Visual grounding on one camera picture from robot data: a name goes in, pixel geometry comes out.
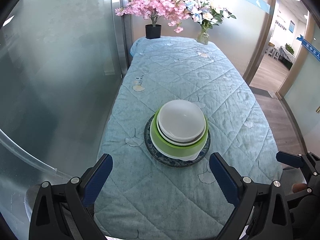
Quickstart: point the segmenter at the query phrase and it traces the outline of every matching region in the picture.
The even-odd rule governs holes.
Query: dark blue plate
[[[150,137],[150,126],[151,126],[151,122],[153,120],[152,116],[149,121],[146,124],[146,127],[144,129],[144,142],[146,144],[146,147],[148,149],[148,151],[151,153],[151,155],[159,162],[161,162],[164,165],[170,166],[170,167],[175,167],[175,168],[185,168],[185,167],[189,167],[192,166],[196,163],[198,163],[199,161],[201,161],[205,155],[207,154],[207,152],[209,151],[210,148],[210,143],[211,143],[211,137],[210,137],[210,132],[208,130],[208,139],[207,142],[204,146],[204,148],[202,149],[202,151],[199,153],[198,158],[196,158],[193,161],[182,161],[182,160],[176,160],[176,159],[172,159],[169,158],[165,155],[163,155],[161,152],[159,152],[155,146],[153,145],[152,141],[151,141],[151,137]]]

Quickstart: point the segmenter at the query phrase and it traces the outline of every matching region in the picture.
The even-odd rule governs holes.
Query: vase
[[[146,25],[146,38],[149,40],[158,39],[161,37],[161,25],[156,24],[156,27],[153,27],[152,24]]]
[[[199,33],[199,36],[197,38],[197,42],[203,45],[208,45],[208,42],[209,42],[208,30],[201,29],[201,32]]]

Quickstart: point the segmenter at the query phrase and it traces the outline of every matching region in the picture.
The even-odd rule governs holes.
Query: green and white bowl
[[[205,146],[208,138],[208,122],[207,119],[206,121],[206,131],[202,138],[197,141],[196,143],[189,145],[189,146],[177,146],[173,145],[166,140],[160,135],[157,125],[156,125],[156,119],[159,114],[159,110],[156,112],[152,123],[150,127],[150,135],[152,138],[152,142],[155,145],[155,147],[160,150],[162,153],[166,153],[168,157],[172,157],[174,159],[183,159],[186,160],[186,157],[192,157],[196,155],[197,153],[199,154],[203,147]]]

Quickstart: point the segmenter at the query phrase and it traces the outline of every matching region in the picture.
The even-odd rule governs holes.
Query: silver bolt
[[[41,184],[42,187],[48,187],[49,186],[49,182],[45,181]]]
[[[281,186],[280,182],[277,181],[277,180],[275,180],[275,181],[273,182],[273,185],[275,185],[276,187],[280,187],[280,186]]]
[[[79,182],[79,178],[78,177],[74,177],[71,179],[71,183],[72,184],[77,184]]]
[[[251,179],[250,179],[249,177],[244,177],[244,178],[243,178],[243,181],[244,181],[245,183],[251,183]]]

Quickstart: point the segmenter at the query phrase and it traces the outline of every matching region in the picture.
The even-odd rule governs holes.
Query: white bowl
[[[171,159],[175,159],[175,160],[182,160],[182,161],[185,161],[185,162],[187,162],[187,161],[194,161],[196,158],[198,158],[200,152],[202,151],[202,150],[201,150],[201,151],[195,153],[194,155],[187,156],[187,157],[175,157],[175,156],[171,156],[171,155],[165,153],[164,151],[162,151],[162,150],[155,144],[155,142],[154,142],[154,140],[153,140],[153,138],[152,138],[152,133],[150,133],[150,138],[151,138],[151,141],[152,141],[153,145],[155,146],[155,148],[156,148],[161,154],[163,154],[164,156],[167,156],[167,157],[169,157],[169,158],[171,158]]]
[[[193,141],[206,125],[201,109],[186,100],[173,100],[164,104],[158,116],[162,133],[180,143]]]
[[[187,142],[187,143],[179,143],[179,142],[172,141],[167,136],[165,136],[163,134],[161,128],[159,127],[158,118],[159,118],[159,115],[157,116],[157,120],[156,120],[158,131],[159,131],[160,135],[162,136],[162,138],[165,139],[167,142],[169,142],[171,144],[174,144],[174,145],[177,145],[177,146],[189,146],[189,145],[192,145],[192,144],[196,143],[197,141],[199,141],[202,138],[202,136],[204,136],[204,134],[205,134],[206,126],[204,127],[202,133],[198,137],[196,137],[196,139],[194,141]]]

